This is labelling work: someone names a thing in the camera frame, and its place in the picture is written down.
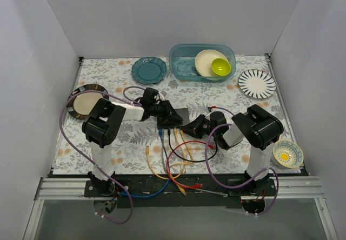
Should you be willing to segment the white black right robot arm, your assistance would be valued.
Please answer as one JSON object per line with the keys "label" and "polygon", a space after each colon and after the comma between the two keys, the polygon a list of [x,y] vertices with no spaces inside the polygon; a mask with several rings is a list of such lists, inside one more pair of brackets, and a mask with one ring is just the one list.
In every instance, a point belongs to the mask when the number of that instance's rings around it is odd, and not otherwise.
{"label": "white black right robot arm", "polygon": [[221,187],[238,192],[257,195],[271,183],[269,167],[272,149],[284,131],[281,121],[254,104],[245,113],[232,116],[232,123],[227,123],[224,113],[212,111],[209,116],[200,114],[194,121],[181,127],[187,135],[201,139],[207,135],[216,145],[229,150],[243,139],[250,143],[249,164],[242,179],[230,179],[226,184],[220,182],[211,171],[209,161],[205,161],[211,178]]}

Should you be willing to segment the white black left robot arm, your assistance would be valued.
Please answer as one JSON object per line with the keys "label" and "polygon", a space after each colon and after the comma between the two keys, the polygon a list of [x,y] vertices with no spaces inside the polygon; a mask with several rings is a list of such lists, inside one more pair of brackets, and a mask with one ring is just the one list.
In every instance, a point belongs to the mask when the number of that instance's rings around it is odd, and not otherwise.
{"label": "white black left robot arm", "polygon": [[82,124],[82,132],[92,153],[93,171],[88,173],[92,186],[104,197],[111,196],[115,184],[110,179],[115,174],[112,164],[111,144],[116,139],[123,121],[145,121],[154,116],[163,125],[178,126],[183,118],[171,103],[153,88],[144,89],[139,106],[115,103],[101,97]]}

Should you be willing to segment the floral patterned table mat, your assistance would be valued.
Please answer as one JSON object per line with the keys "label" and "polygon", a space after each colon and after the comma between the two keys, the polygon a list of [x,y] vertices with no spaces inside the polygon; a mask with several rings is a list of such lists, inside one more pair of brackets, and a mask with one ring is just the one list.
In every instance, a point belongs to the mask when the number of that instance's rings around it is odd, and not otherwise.
{"label": "floral patterned table mat", "polygon": [[262,56],[237,56],[233,75],[180,81],[172,58],[86,59],[64,110],[54,175],[269,172],[272,147],[292,139]]}

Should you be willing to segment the teal scalloped plate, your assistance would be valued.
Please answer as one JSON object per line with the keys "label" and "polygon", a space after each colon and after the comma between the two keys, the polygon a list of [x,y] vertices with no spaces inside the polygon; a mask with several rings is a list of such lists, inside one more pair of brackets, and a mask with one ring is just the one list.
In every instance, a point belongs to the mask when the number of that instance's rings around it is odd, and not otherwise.
{"label": "teal scalloped plate", "polygon": [[159,83],[167,74],[166,63],[157,57],[138,59],[131,68],[132,78],[140,84]]}

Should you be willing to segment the blue transparent plastic tub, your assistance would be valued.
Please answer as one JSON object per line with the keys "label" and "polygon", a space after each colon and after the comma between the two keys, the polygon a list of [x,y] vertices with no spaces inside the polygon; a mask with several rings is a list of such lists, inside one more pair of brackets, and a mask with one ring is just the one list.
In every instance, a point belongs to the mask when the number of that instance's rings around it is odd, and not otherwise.
{"label": "blue transparent plastic tub", "polygon": [[[212,70],[212,62],[223,59],[230,64],[226,75],[217,75]],[[169,68],[180,81],[221,82],[236,73],[234,52],[221,44],[178,44],[169,53]]]}

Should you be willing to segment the lime green bowl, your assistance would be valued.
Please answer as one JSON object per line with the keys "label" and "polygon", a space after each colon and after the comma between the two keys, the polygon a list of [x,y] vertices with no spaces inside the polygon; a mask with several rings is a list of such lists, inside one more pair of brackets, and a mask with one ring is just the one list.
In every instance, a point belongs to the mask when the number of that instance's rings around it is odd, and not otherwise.
{"label": "lime green bowl", "polygon": [[226,59],[216,58],[211,63],[211,70],[217,76],[227,76],[231,73],[231,65]]}

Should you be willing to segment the cream plate in tub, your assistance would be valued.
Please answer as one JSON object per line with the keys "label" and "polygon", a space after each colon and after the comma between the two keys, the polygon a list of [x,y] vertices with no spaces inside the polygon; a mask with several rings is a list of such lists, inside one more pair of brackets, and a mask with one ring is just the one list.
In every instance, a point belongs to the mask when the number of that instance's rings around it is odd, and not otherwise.
{"label": "cream plate in tub", "polygon": [[211,81],[221,80],[226,76],[217,76],[211,70],[211,63],[216,58],[228,59],[219,51],[213,49],[202,50],[195,58],[195,68],[197,72]]}

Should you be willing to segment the white plate blue stripes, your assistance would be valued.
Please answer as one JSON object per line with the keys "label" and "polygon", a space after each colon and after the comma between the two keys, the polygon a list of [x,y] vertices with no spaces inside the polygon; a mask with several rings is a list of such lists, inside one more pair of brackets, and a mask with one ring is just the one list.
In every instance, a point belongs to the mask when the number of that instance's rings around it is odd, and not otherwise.
{"label": "white plate blue stripes", "polygon": [[252,99],[267,99],[276,92],[274,78],[263,70],[250,69],[238,77],[240,90]]}

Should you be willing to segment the brown rimmed cream plate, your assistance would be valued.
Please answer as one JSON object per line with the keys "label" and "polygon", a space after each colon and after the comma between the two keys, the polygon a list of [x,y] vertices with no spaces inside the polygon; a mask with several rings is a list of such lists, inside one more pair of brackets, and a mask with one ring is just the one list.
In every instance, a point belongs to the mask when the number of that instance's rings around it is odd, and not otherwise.
{"label": "brown rimmed cream plate", "polygon": [[[75,89],[70,94],[69,98],[77,93],[90,90],[108,93],[107,89],[99,84],[85,84]],[[103,95],[98,92],[88,92],[79,95],[68,103],[66,110],[73,118],[83,120],[89,115],[90,111],[93,109],[93,107],[101,97],[109,99],[107,95]]]}

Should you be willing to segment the yellow flower patterned bowl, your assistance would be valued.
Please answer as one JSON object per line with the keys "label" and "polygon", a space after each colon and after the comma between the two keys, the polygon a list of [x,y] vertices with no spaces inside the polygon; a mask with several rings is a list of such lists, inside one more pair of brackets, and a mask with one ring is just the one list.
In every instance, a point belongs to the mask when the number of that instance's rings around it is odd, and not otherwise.
{"label": "yellow flower patterned bowl", "polygon": [[304,154],[296,143],[283,139],[274,144],[272,160],[284,169],[295,169],[303,164]]}

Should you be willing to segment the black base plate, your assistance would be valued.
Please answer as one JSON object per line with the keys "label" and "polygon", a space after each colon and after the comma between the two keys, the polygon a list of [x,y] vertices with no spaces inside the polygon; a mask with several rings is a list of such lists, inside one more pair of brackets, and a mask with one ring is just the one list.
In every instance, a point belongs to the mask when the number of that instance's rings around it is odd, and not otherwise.
{"label": "black base plate", "polygon": [[273,176],[265,183],[261,193],[250,192],[244,188],[229,190],[215,183],[209,175],[192,174],[183,177],[184,184],[203,185],[202,191],[186,189],[183,195],[172,181],[160,179],[154,175],[121,175],[116,178],[123,186],[128,187],[134,207],[179,207],[179,206],[226,206],[241,209],[241,197],[255,199],[259,204],[273,197],[276,180]]}

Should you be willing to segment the aluminium frame rail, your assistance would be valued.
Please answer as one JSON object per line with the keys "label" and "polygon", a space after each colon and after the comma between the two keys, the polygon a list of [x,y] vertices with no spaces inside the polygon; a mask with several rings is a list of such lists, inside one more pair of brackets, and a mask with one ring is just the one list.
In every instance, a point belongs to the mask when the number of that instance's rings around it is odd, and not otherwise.
{"label": "aluminium frame rail", "polygon": [[41,178],[23,239],[34,239],[46,200],[87,200],[84,189],[87,178]]}

